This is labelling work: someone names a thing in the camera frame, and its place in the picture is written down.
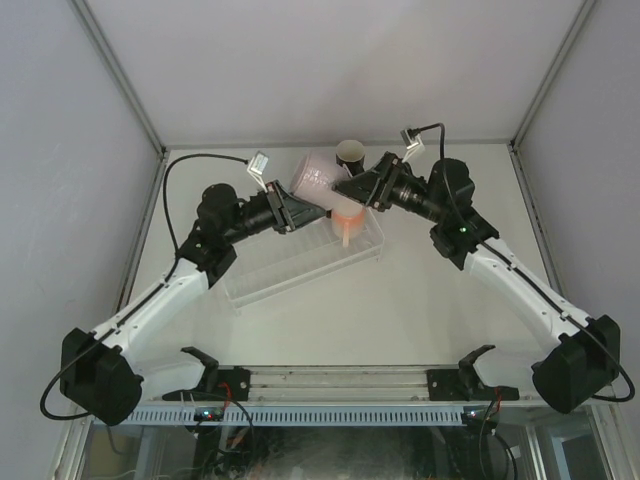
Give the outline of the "lilac mug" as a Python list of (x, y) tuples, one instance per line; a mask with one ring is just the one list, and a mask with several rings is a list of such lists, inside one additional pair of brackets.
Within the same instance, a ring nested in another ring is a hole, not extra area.
[(348, 170), (339, 166), (334, 159), (311, 151), (299, 162), (290, 191), (294, 196), (327, 211), (351, 208), (354, 202), (333, 190), (336, 182), (349, 178)]

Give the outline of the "black mug cream inside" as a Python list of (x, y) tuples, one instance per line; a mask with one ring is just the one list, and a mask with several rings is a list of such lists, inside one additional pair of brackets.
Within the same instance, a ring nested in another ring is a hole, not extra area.
[(335, 151), (336, 163), (346, 168), (352, 176), (364, 172), (365, 147), (357, 140), (341, 141)]

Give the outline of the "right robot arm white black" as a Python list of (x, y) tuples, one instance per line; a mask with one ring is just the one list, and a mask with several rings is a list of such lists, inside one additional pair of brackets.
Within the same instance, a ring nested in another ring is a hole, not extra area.
[(336, 193), (384, 212), (393, 206), (433, 222), (439, 254), (501, 296), (533, 335), (538, 353), (482, 345), (458, 363), (465, 398), (480, 390), (534, 389), (568, 414), (626, 373), (620, 364), (619, 325), (593, 318), (559, 295), (518, 260), (499, 232), (473, 207), (467, 165), (442, 158), (418, 177), (392, 153), (372, 168), (334, 184)]

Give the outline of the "pink mug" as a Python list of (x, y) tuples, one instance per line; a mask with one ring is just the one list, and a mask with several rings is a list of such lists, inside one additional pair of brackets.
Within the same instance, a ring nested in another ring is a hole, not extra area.
[(341, 240), (344, 248), (363, 232), (364, 225), (365, 210), (358, 203), (345, 200), (331, 211), (332, 231)]

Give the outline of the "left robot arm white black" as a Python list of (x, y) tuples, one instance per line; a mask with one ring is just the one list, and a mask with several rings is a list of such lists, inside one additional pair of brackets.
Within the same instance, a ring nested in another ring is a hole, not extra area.
[(236, 243), (268, 229), (294, 232), (325, 211), (272, 181), (247, 200), (228, 184), (212, 185), (196, 214), (163, 277), (93, 330), (75, 328), (62, 341), (61, 393), (108, 426), (126, 420), (140, 402), (191, 390), (214, 373), (216, 360), (193, 346), (159, 361), (142, 355), (155, 333), (225, 275)]

